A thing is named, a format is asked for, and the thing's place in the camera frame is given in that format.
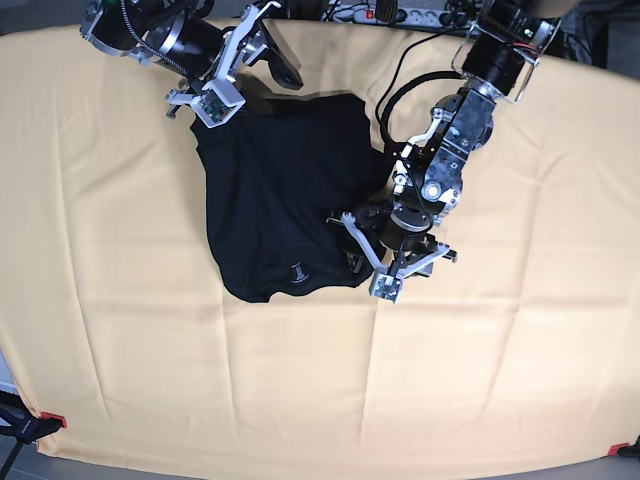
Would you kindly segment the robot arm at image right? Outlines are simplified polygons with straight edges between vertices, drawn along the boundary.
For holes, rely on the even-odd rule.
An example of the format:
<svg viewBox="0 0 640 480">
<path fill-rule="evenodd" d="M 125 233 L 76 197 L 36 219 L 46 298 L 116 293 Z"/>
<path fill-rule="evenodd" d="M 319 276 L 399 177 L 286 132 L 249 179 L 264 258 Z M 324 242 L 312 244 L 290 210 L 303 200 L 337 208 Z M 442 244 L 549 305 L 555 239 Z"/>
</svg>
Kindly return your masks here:
<svg viewBox="0 0 640 480">
<path fill-rule="evenodd" d="M 384 94 L 376 119 L 385 153 L 393 164 L 392 191 L 379 202 L 345 212 L 332 222 L 345 229 L 350 269 L 373 270 L 373 288 L 398 287 L 414 275 L 429 276 L 439 259 L 458 254 L 431 231 L 459 203 L 462 170 L 469 156 L 491 137 L 496 104 L 516 103 L 552 43 L 573 1 L 485 1 L 464 38 L 470 49 L 448 71 L 423 74 Z M 411 90 L 433 80 L 462 81 L 454 94 L 431 110 L 426 131 L 404 142 L 393 140 L 393 108 Z"/>
</svg>

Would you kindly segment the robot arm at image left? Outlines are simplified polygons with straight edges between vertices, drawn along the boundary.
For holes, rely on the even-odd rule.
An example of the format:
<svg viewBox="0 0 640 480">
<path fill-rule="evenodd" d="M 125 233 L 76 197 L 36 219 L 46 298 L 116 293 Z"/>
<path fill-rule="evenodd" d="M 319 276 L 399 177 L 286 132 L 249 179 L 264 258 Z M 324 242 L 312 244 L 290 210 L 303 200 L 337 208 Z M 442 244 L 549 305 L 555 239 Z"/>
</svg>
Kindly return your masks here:
<svg viewBox="0 0 640 480">
<path fill-rule="evenodd" d="M 299 90 L 303 80 L 269 33 L 264 18 L 278 1 L 247 6 L 240 22 L 219 29 L 205 20 L 212 1 L 90 1 L 81 36 L 99 51 L 157 64 L 179 74 L 182 83 L 166 95 L 173 118 L 190 108 L 208 128 L 229 121 L 246 103 L 236 88 L 237 71 L 265 61 L 278 85 Z"/>
</svg>

